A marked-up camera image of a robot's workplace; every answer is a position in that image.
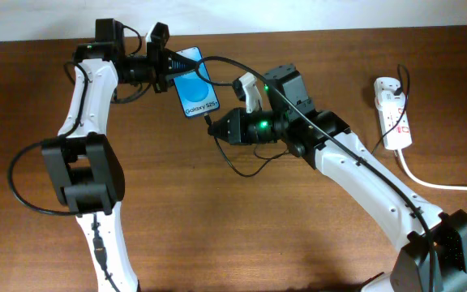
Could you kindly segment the blue Samsung Galaxy smartphone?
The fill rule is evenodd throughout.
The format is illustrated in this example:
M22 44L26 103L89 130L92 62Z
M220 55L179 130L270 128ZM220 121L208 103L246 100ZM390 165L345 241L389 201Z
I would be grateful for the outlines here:
M186 118L194 118L220 108L216 91L192 71L174 79L174 85Z

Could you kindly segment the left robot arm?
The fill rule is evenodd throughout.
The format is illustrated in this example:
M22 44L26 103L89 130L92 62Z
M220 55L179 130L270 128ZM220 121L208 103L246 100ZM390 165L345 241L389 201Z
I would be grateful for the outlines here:
M122 231L125 175L107 138L117 87L146 83L164 92L195 68L194 61L167 48L166 24L150 28L141 55L126 54L125 28L115 19L99 19L94 41L76 48L68 114L57 137L41 145L58 201L84 234L99 291L140 289Z

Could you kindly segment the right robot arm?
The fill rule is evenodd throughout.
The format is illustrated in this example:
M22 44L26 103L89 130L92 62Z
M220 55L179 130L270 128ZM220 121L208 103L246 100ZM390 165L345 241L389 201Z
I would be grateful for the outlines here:
M292 64L260 80L271 109L230 110L208 122L208 134L231 145L286 144L288 151L329 177L377 222L396 248L392 271L379 273L351 291L466 291L467 213L445 213L385 168L349 125L317 110Z

